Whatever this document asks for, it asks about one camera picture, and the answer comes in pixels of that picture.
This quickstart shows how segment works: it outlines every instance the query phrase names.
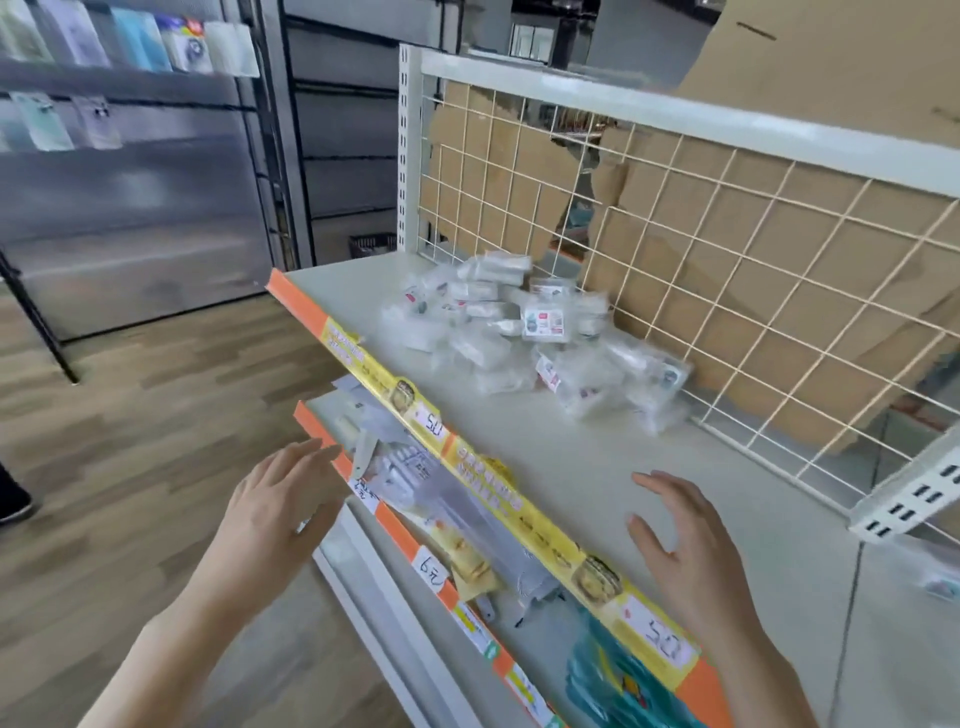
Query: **hanging packaged product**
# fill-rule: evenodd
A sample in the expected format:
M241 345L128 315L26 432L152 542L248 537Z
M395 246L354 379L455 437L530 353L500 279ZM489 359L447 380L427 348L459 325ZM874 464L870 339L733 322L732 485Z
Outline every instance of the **hanging packaged product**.
M49 96L45 93L11 91L10 97L20 112L34 146L41 152L69 152L74 148L70 134Z
M208 20L204 23L204 35L213 70L228 76L259 77L250 28L222 20Z
M103 96L73 96L71 100L80 115L84 133L91 147L120 149L123 146L120 132L110 117L107 99Z
M185 73L213 73L204 25L177 15L158 15L156 25L174 68Z
M0 38L15 61L54 62L24 0L0 0Z
M552 342L565 344L573 340L573 306L571 299L555 297L553 299L535 298L521 311L523 320L523 338L527 341Z
M446 293L456 301L496 301L500 298L500 286L488 280L454 280L447 284Z
M77 65L109 67L86 5L79 0L39 0L39 4L57 26Z
M156 18L148 12L110 8L130 65L144 71L172 71Z
M509 341L481 322L453 329L450 348L481 369L502 366L513 351Z

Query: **phone case package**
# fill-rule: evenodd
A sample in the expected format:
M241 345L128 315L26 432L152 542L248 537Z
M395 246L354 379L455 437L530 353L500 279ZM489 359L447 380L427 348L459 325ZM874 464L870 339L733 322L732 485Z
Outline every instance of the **phone case package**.
M53 20L77 65L107 68L110 61L86 5L79 0L39 0Z
M117 36L130 65L144 71L172 71L156 18L148 12L110 8Z
M84 133L94 149L120 149L123 141L113 119L107 99L103 96L74 96L73 105L80 115Z
M54 62L24 0L0 0L0 39L15 61Z
M204 25L199 20L158 15L156 25L174 68L185 73L213 73Z
M204 35L213 70L228 76L259 77L250 28L238 23L209 20L204 23Z
M45 93L11 91L30 138L41 152L68 152L74 148L53 101Z

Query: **wall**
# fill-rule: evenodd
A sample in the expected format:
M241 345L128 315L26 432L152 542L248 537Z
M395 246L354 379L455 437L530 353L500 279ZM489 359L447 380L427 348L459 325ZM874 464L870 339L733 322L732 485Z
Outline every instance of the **wall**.
M643 74L674 88L684 79L711 28L655 0L603 0L587 65Z
M513 21L513 0L467 0L464 8L463 43L507 54Z

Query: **plastic bag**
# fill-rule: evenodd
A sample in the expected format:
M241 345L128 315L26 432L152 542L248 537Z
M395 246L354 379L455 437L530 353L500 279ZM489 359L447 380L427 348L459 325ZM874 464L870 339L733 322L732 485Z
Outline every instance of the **plastic bag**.
M496 301L500 298L500 286L488 280L452 280L446 285L446 293L457 301Z
M486 324L472 322L452 330L450 347L481 369L503 365L511 354L511 344Z
M384 337L408 349L433 352L450 333L450 326L440 319L410 313L403 304L389 305L381 311Z

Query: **white metal shelf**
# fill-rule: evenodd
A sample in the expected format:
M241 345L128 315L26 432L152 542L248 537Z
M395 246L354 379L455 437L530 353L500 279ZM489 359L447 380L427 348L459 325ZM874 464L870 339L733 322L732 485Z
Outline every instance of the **white metal shelf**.
M397 253L288 278L346 330L364 336L364 347L394 375L408 376L464 438L505 462L519 490L556 525L654 599L660 594L624 516L642 515L668 547L676 534L659 499L634 485L630 473L660 469L697 482L743 554L764 626L826 720L858 544L843 518L696 426L653 439L626 412L574 424L547 391L481 397L468 377L431 375L428 355L386 346L377 335L381 306L401 281L431 266Z

